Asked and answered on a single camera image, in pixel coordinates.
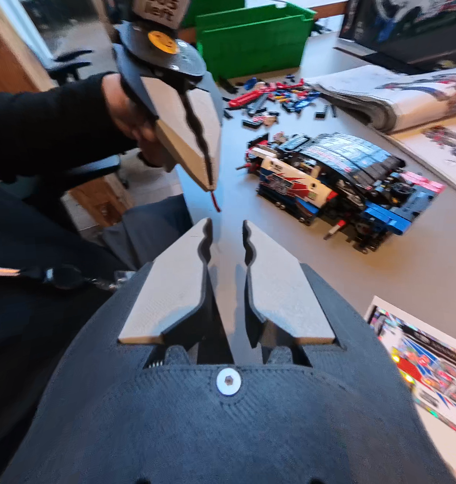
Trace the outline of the green plastic crate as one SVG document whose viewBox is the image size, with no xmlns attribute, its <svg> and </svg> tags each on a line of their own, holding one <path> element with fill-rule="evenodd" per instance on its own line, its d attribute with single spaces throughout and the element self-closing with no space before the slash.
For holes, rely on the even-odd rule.
<svg viewBox="0 0 456 484">
<path fill-rule="evenodd" d="M 316 12 L 282 1 L 248 8 L 245 1 L 192 1 L 182 26 L 215 81 L 299 67 Z"/>
</svg>

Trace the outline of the toy brick race car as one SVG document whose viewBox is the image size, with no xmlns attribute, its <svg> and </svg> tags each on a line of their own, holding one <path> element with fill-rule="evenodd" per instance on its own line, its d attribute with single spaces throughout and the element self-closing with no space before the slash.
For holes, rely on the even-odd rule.
<svg viewBox="0 0 456 484">
<path fill-rule="evenodd" d="M 325 240 L 348 227 L 364 254 L 404 235 L 446 189 L 376 144 L 338 132 L 259 136 L 236 170 L 256 175 L 257 193 L 300 223 L 333 222 Z"/>
</svg>

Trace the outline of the black office chair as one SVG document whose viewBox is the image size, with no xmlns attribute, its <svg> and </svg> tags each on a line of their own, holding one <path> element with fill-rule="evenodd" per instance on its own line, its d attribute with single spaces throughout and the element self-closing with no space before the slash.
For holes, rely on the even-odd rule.
<svg viewBox="0 0 456 484">
<path fill-rule="evenodd" d="M 92 62 L 83 59 L 83 56 L 93 52 L 92 49 L 77 49 L 62 53 L 55 57 L 45 67 L 45 70 L 49 77 L 59 86 L 65 85 L 70 81 L 79 81 L 79 70 L 92 65 Z"/>
</svg>

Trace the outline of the grey desk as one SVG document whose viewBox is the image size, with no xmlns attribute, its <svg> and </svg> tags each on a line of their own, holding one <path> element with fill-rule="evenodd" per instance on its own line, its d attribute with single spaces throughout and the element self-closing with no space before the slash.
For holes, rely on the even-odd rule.
<svg viewBox="0 0 456 484">
<path fill-rule="evenodd" d="M 391 237 L 364 255 L 342 233 L 323 240 L 328 222 L 305 226 L 256 194 L 257 178 L 236 170 L 247 142 L 258 136 L 242 127 L 241 119 L 242 112 L 236 111 L 223 125 L 215 192 L 219 214 L 210 195 L 176 169 L 193 222 L 205 217 L 213 221 L 210 274 L 235 363 L 261 362 L 261 351 L 250 347 L 244 322 L 244 220 L 311 266 L 362 316 L 377 296 L 456 339 L 456 191 L 447 187 L 405 235 Z"/>
</svg>

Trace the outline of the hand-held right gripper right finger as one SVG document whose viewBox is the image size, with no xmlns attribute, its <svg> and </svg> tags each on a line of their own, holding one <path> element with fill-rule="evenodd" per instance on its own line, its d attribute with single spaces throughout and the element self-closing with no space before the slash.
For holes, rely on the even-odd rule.
<svg viewBox="0 0 456 484">
<path fill-rule="evenodd" d="M 334 331 L 301 263 L 253 222 L 243 221 L 246 277 L 245 328 L 256 348 L 269 331 L 269 346 L 325 345 Z"/>
</svg>

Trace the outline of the open instruction booklet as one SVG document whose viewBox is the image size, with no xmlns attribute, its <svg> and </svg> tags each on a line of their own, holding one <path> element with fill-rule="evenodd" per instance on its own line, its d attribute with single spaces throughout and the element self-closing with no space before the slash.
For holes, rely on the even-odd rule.
<svg viewBox="0 0 456 484">
<path fill-rule="evenodd" d="M 456 190 L 456 68 L 403 75 L 364 65 L 306 84 L 363 113 L 375 131 Z"/>
</svg>

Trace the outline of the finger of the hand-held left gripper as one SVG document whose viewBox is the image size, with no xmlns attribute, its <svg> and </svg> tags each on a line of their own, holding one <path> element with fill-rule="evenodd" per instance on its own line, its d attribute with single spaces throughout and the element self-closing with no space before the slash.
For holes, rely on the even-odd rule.
<svg viewBox="0 0 456 484">
<path fill-rule="evenodd" d="M 211 94 L 195 88 L 187 92 L 189 105 L 201 123 L 201 140 L 205 142 L 210 161 L 209 173 L 212 177 L 209 189 L 216 189 L 219 178 L 222 124 Z"/>
<path fill-rule="evenodd" d="M 214 191 L 209 189 L 211 166 L 207 146 L 201 140 L 201 123 L 187 98 L 191 89 L 183 86 L 179 90 L 154 77 L 143 77 L 142 85 L 157 116 L 156 134 L 173 163 L 180 165 L 205 192 Z"/>
</svg>

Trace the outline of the person's left hand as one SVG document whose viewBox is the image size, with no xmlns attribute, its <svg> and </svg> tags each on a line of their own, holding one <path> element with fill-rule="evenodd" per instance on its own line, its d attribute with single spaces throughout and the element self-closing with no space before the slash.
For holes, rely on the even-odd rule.
<svg viewBox="0 0 456 484">
<path fill-rule="evenodd" d="M 123 91 L 120 74 L 103 76 L 102 91 L 111 119 L 125 136 L 136 143 L 144 163 L 170 172 L 173 165 L 169 152 L 160 143 L 146 112 Z"/>
</svg>

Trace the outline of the pile of loose toy bricks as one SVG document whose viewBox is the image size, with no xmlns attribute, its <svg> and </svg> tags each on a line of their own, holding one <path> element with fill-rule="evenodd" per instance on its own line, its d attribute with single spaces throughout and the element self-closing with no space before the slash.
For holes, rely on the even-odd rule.
<svg viewBox="0 0 456 484">
<path fill-rule="evenodd" d="M 219 86 L 229 97 L 222 97 L 223 118 L 234 119 L 240 111 L 242 127 L 250 130 L 271 128 L 279 123 L 282 112 L 299 117 L 306 108 L 315 107 L 322 93 L 303 78 L 286 75 L 281 81 L 265 81 L 251 77 L 245 81 L 231 82 L 219 77 Z"/>
</svg>

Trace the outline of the black toy set box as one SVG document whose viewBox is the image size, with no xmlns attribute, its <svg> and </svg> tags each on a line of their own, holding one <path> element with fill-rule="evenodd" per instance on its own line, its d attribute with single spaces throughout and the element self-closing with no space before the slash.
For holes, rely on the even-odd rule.
<svg viewBox="0 0 456 484">
<path fill-rule="evenodd" d="M 456 68 L 456 1 L 348 1 L 339 48 L 404 74 Z"/>
</svg>

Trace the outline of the person's dark clothing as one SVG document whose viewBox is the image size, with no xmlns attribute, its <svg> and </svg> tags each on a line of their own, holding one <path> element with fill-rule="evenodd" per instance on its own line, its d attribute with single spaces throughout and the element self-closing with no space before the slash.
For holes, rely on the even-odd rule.
<svg viewBox="0 0 456 484">
<path fill-rule="evenodd" d="M 192 227 L 183 195 L 129 210 L 134 242 L 119 255 L 68 231 L 0 188 L 0 267 L 74 266 L 91 278 L 138 270 Z M 38 401 L 72 339 L 110 298 L 92 285 L 63 290 L 0 277 L 0 475 L 23 439 Z"/>
</svg>

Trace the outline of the person's left forearm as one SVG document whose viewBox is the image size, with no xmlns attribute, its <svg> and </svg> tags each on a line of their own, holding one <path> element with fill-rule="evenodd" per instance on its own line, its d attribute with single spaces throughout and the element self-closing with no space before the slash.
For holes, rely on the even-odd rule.
<svg viewBox="0 0 456 484">
<path fill-rule="evenodd" d="M 62 172 L 136 147 L 111 116 L 103 80 L 41 93 L 0 93 L 0 181 Z"/>
</svg>

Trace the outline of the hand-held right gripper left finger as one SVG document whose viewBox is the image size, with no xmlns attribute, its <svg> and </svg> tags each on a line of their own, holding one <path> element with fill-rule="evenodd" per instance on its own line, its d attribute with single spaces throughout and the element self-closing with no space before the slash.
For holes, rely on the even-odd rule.
<svg viewBox="0 0 456 484">
<path fill-rule="evenodd" d="M 212 241 L 212 220 L 203 218 L 154 260 L 120 343 L 191 347 L 201 341 L 213 318 Z"/>
</svg>

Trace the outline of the holographic sticker sheet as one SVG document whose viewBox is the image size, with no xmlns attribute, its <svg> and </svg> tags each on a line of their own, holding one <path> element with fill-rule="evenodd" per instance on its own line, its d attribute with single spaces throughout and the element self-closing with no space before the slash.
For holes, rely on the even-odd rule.
<svg viewBox="0 0 456 484">
<path fill-rule="evenodd" d="M 366 322 L 390 354 L 456 478 L 456 339 L 374 296 Z"/>
</svg>

